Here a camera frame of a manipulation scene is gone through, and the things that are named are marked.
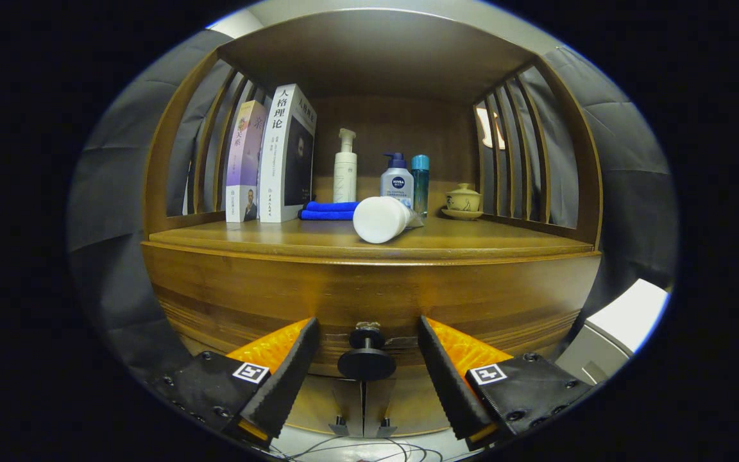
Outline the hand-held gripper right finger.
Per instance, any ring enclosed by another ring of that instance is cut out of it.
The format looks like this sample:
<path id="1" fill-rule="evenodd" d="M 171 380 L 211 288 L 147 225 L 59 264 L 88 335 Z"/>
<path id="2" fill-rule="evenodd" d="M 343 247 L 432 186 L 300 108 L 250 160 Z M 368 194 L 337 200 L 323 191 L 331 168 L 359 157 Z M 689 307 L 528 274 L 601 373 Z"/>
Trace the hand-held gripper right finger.
<path id="1" fill-rule="evenodd" d="M 537 353 L 507 354 L 426 316 L 417 330 L 444 415 L 470 450 L 519 438 L 592 390 Z"/>

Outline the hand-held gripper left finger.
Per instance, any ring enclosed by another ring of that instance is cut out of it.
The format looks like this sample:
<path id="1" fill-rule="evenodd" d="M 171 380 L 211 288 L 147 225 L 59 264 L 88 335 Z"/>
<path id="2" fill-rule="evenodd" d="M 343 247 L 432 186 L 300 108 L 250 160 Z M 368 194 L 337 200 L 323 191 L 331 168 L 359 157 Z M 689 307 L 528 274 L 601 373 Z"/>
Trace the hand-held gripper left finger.
<path id="1" fill-rule="evenodd" d="M 214 432 L 268 449 L 287 421 L 319 344 L 319 321 L 307 318 L 225 355 L 197 354 L 153 374 L 151 386 Z"/>

